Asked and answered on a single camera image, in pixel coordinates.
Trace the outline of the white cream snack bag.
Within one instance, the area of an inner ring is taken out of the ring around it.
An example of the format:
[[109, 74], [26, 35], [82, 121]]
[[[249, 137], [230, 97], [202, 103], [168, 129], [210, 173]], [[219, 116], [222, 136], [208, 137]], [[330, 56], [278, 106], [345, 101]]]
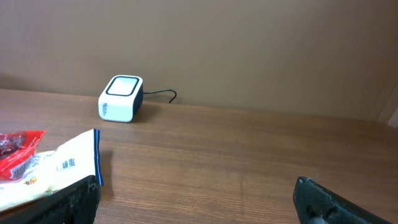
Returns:
[[100, 137], [100, 130], [92, 129], [54, 151], [36, 151], [20, 179], [1, 181], [1, 211], [52, 195], [89, 175], [103, 185]]

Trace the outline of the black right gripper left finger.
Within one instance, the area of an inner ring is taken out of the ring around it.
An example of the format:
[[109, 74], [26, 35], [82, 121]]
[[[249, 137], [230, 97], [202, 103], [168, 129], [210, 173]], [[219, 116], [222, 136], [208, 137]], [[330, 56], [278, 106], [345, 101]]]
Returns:
[[44, 198], [1, 212], [1, 224], [93, 224], [101, 200], [94, 175]]

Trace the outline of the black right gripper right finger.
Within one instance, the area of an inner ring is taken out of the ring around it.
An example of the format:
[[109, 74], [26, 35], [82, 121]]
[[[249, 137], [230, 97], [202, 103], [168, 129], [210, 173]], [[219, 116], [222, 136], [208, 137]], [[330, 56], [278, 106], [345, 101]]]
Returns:
[[304, 176], [296, 181], [293, 201], [301, 224], [311, 224], [315, 220], [328, 224], [389, 224]]

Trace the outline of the red candy bag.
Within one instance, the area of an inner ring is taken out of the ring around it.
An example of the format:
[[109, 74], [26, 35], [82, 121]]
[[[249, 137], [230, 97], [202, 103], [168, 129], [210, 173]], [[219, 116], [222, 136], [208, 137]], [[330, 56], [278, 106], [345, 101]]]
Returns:
[[1, 134], [1, 181], [20, 179], [30, 166], [45, 131]]

